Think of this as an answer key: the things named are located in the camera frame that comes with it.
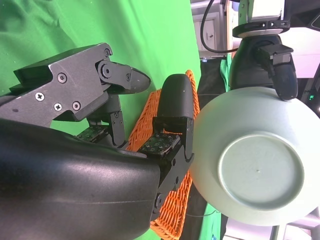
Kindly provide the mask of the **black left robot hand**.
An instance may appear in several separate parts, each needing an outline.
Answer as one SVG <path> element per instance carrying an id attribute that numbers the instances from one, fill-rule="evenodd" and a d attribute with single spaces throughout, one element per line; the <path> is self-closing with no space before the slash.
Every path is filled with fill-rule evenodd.
<path id="1" fill-rule="evenodd" d="M 272 88 L 283 101 L 296 98 L 298 80 L 293 51 L 276 34 L 243 38 L 230 66 L 229 88 Z"/>

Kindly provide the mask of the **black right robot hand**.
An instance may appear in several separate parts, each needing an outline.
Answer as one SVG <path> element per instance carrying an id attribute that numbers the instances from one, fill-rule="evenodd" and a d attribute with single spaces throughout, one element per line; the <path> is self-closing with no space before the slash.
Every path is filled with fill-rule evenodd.
<path id="1" fill-rule="evenodd" d="M 193 159 L 191 81 L 164 82 L 152 134 L 127 150 L 120 95 L 151 79 L 106 43 L 17 69 L 0 98 L 0 237 L 132 240 L 160 215 Z"/>

